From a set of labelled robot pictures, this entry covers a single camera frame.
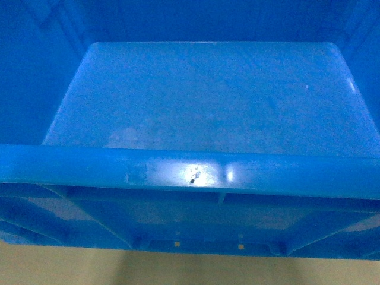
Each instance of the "floor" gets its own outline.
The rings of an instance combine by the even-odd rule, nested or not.
[[[0,242],[0,284],[379,284],[380,262],[182,255]]]

